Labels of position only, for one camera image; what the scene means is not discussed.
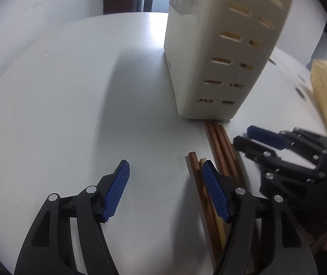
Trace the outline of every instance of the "silver screw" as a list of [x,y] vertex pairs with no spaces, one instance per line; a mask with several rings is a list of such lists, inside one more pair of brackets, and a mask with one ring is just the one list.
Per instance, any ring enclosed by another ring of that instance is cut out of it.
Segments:
[[280,195],[275,195],[275,196],[274,196],[274,200],[275,200],[277,203],[282,203],[282,202],[283,202],[283,197],[280,196]]
[[55,201],[55,200],[58,199],[58,195],[55,194],[55,193],[53,193],[53,194],[49,195],[49,197],[48,197],[47,199],[48,199],[49,201],[53,202],[53,201]]
[[240,195],[243,195],[243,194],[246,193],[245,189],[242,188],[242,187],[238,187],[238,188],[236,188],[236,189],[235,189],[235,192],[236,192],[237,194],[240,194]]
[[266,173],[266,178],[268,180],[272,180],[274,178],[274,175],[272,173]]
[[89,186],[86,188],[87,193],[95,193],[97,190],[96,186]]

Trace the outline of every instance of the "slot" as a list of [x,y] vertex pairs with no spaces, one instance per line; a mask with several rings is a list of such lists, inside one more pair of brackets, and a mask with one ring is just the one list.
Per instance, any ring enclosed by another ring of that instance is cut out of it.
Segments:
[[222,31],[220,33],[220,36],[223,37],[223,38],[229,39],[229,40],[236,41],[236,42],[240,42],[241,39],[242,39],[240,35],[230,33],[228,31]]
[[216,57],[212,58],[212,62],[217,64],[223,64],[223,65],[230,65],[232,63],[232,61],[229,59],[222,59]]
[[221,104],[222,105],[233,105],[235,102],[234,101],[229,101],[229,100],[222,100]]
[[263,50],[264,49],[263,44],[260,44],[259,42],[255,42],[253,40],[249,40],[249,45],[251,47],[255,47],[255,48],[260,49],[260,50]]
[[213,99],[198,99],[198,103],[214,103]]
[[258,18],[258,22],[263,26],[266,26],[268,29],[274,29],[274,25],[270,20],[265,19],[264,17]]
[[233,87],[233,88],[243,88],[244,85],[240,85],[239,83],[230,83],[230,87]]
[[250,65],[247,65],[247,64],[245,64],[245,63],[241,63],[240,64],[240,67],[241,68],[245,68],[245,69],[247,69],[247,70],[254,70],[254,67],[253,66],[250,66]]
[[283,8],[283,4],[280,0],[269,0],[271,1],[274,5],[276,5],[279,9]]
[[245,8],[245,7],[242,7],[240,5],[237,5],[235,3],[230,3],[228,5],[228,7],[232,10],[232,11],[235,11],[237,13],[240,13],[242,15],[245,15],[247,17],[251,17],[252,16],[252,13],[250,12],[249,9]]
[[219,80],[205,80],[204,83],[207,85],[222,85],[223,84],[223,82],[221,82]]

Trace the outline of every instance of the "white table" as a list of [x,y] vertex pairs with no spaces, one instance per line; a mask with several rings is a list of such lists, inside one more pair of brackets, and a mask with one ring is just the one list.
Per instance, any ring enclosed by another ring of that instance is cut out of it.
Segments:
[[[103,225],[120,274],[211,274],[185,156],[213,156],[204,121],[177,114],[163,51],[166,20],[163,13],[128,13],[69,23],[45,32],[2,76],[0,260],[11,272],[50,193],[78,194],[126,159],[130,179]],[[277,65],[267,64],[225,125],[230,138],[251,124],[325,133],[309,97],[294,89],[310,88],[307,70],[278,49],[272,59]],[[302,162],[289,152],[285,158]],[[256,165],[244,165],[259,194]],[[76,261],[83,271],[80,253]]]

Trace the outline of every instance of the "white plastic container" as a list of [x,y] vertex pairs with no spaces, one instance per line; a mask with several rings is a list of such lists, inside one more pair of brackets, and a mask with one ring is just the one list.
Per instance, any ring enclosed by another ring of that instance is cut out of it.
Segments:
[[170,0],[164,49],[181,116],[234,117],[268,61],[291,3]]

